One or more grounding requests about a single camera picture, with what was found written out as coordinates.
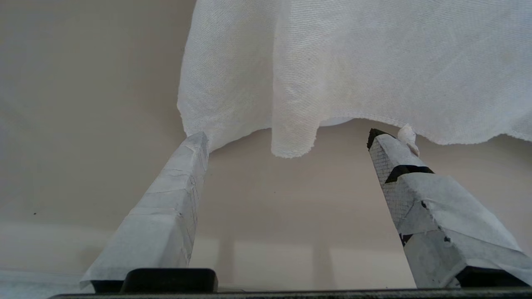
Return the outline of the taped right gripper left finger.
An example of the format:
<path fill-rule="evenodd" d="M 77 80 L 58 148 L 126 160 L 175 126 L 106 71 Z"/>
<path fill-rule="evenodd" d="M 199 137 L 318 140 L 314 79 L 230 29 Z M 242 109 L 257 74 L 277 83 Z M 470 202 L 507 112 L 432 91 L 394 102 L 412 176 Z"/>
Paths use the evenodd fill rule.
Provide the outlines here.
<path fill-rule="evenodd" d="M 208 166 L 207 145 L 203 132 L 180 144 L 86 271 L 81 288 L 123 281 L 136 269 L 188 267 Z"/>

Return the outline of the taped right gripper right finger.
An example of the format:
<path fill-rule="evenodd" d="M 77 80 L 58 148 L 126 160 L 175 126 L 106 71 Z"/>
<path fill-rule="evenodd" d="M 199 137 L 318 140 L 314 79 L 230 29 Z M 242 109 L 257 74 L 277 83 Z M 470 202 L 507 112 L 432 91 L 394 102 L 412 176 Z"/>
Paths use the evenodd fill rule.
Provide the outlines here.
<path fill-rule="evenodd" d="M 531 286 L 531 257 L 454 178 L 387 132 L 372 128 L 367 149 L 418 288 Z"/>

